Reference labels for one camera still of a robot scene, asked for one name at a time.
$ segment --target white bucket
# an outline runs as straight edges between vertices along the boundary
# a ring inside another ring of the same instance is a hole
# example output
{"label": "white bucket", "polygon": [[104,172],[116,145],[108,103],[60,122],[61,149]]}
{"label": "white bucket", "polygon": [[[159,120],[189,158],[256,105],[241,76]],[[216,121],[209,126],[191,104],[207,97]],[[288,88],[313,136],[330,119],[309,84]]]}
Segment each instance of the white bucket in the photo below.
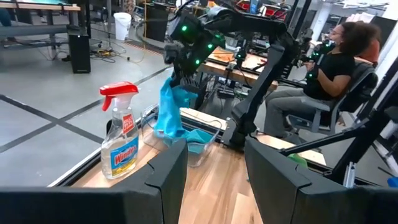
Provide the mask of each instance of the white bucket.
{"label": "white bucket", "polygon": [[116,40],[125,40],[129,37],[129,29],[131,27],[131,15],[125,12],[117,12],[113,14]]}

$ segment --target black speaker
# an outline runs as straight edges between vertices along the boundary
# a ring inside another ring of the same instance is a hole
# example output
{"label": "black speaker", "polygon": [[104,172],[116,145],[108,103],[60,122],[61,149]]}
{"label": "black speaker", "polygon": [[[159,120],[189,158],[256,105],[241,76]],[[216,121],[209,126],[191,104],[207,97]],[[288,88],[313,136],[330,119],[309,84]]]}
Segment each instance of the black speaker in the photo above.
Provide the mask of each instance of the black speaker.
{"label": "black speaker", "polygon": [[69,54],[73,73],[90,73],[89,37],[83,29],[68,29]]}

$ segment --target green object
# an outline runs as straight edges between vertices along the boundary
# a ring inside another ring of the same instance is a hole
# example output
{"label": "green object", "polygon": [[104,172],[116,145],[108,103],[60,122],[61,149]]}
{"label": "green object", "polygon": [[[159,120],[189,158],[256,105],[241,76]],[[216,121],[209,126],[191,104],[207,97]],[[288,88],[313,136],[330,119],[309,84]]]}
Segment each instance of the green object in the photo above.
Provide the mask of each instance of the green object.
{"label": "green object", "polygon": [[298,163],[301,166],[304,166],[305,168],[308,168],[307,161],[303,159],[301,156],[298,154],[291,154],[288,156],[288,158],[291,158],[294,162]]}

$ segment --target clear plastic tray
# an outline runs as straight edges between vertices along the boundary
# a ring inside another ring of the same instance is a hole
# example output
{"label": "clear plastic tray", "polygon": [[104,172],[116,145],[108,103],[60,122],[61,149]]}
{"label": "clear plastic tray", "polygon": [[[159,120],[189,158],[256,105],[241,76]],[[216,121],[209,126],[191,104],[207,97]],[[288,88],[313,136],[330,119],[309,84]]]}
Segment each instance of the clear plastic tray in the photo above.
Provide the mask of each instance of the clear plastic tray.
{"label": "clear plastic tray", "polygon": [[[142,136],[143,136],[143,141],[145,144],[159,150],[159,151],[164,151],[168,149],[169,147],[164,144],[164,140],[162,138],[158,138],[155,135],[154,132],[154,127],[157,121],[157,113],[158,113],[158,105],[153,105],[148,107],[143,113],[141,113],[141,131],[142,131]],[[186,115],[187,117],[190,117],[191,115],[181,111],[181,115],[184,116]],[[188,142],[188,165],[190,167],[197,167],[200,166],[200,164],[206,159],[209,149],[212,143],[214,143],[218,133],[221,130],[222,124],[221,122],[217,120],[213,121],[205,121],[199,118],[195,118],[199,122],[205,123],[205,124],[212,124],[215,128],[218,128],[217,132],[215,135],[211,138],[210,142],[206,144],[200,144],[197,142]],[[203,148],[201,153],[193,152],[197,149],[198,147]]]}

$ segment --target gray pants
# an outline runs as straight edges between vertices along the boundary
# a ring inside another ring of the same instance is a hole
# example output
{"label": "gray pants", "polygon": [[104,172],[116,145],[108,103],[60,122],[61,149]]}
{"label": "gray pants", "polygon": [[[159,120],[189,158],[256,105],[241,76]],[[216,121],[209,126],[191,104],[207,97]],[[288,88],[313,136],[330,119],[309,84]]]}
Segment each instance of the gray pants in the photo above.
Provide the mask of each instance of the gray pants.
{"label": "gray pants", "polygon": [[266,98],[266,121],[264,132],[274,137],[286,137],[285,123],[289,114],[315,114],[314,107],[302,103],[302,99],[310,98],[302,89],[272,92]]}

